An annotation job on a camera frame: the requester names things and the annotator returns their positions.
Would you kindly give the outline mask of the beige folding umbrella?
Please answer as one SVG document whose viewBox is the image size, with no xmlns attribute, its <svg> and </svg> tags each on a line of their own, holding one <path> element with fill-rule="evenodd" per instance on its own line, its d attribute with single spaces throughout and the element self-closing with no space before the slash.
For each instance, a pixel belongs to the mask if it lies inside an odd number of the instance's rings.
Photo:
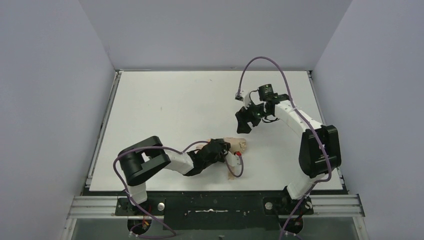
<svg viewBox="0 0 424 240">
<path fill-rule="evenodd" d="M 242 159 L 242 166 L 237 166 L 237 167 L 231 167 L 228 165 L 227 163 L 227 155 L 225 156 L 224 159 L 224 163 L 225 166 L 227 168 L 227 179 L 228 180 L 235 180 L 236 178 L 240 178 L 245 170 L 245 163 L 243 160 L 243 153 L 245 152 L 246 148 L 247 148 L 247 140 L 245 138 L 236 138 L 236 137 L 224 137 L 224 138 L 217 138 L 217 139 L 223 139 L 225 142 L 230 143 L 230 150 L 228 152 L 229 153 L 234 153 L 234 152 L 240 152 L 241 153 L 241 159 Z"/>
</svg>

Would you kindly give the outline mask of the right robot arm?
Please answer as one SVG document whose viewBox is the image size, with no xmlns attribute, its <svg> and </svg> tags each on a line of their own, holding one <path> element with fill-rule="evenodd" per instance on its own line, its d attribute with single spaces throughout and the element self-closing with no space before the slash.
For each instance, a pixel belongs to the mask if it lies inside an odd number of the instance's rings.
<svg viewBox="0 0 424 240">
<path fill-rule="evenodd" d="M 259 103 L 251 95 L 236 95 L 243 106 L 235 113 L 238 134 L 249 134 L 260 122 L 285 123 L 299 138 L 298 168 L 294 179 L 284 188 L 292 200 L 308 195 L 317 183 L 327 182 L 330 174 L 342 163 L 338 130 L 333 125 L 324 125 L 294 106 L 287 94 L 274 92 L 271 84 L 265 84 L 256 92 Z"/>
</svg>

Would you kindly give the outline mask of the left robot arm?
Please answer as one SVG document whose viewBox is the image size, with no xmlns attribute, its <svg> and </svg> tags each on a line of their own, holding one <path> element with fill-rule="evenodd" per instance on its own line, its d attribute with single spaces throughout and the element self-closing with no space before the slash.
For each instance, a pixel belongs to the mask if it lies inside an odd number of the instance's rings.
<svg viewBox="0 0 424 240">
<path fill-rule="evenodd" d="M 193 145 L 179 151 L 162 144 L 158 136 L 151 136 L 119 152 L 113 163 L 119 163 L 124 177 L 118 178 L 124 183 L 124 191 L 133 206 L 147 201 L 146 182 L 163 169 L 175 171 L 183 176 L 200 174 L 209 166 L 224 163 L 230 152 L 231 143 L 223 138 L 203 142 L 200 149 L 189 151 Z"/>
</svg>

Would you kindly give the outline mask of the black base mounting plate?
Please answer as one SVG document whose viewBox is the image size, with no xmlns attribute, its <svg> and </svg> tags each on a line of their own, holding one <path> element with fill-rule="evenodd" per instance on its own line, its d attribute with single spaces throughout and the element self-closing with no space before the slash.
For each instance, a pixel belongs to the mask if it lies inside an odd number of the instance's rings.
<svg viewBox="0 0 424 240">
<path fill-rule="evenodd" d="M 279 230 L 292 211 L 287 227 L 298 227 L 314 213 L 307 197 L 298 209 L 283 190 L 265 191 L 148 191 L 141 203 L 173 230 Z"/>
</svg>

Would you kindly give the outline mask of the aluminium frame rail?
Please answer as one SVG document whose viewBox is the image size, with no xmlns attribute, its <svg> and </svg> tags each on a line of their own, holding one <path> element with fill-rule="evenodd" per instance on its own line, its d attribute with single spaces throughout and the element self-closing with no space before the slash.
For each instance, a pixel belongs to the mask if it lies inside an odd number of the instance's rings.
<svg viewBox="0 0 424 240">
<path fill-rule="evenodd" d="M 62 232 L 63 240 L 172 239 L 237 240 L 279 237 L 289 218 L 279 191 L 151 192 L 148 215 L 123 194 L 76 196 Z M 357 194 L 314 191 L 308 206 L 293 216 L 296 238 L 367 240 L 365 212 Z"/>
</svg>

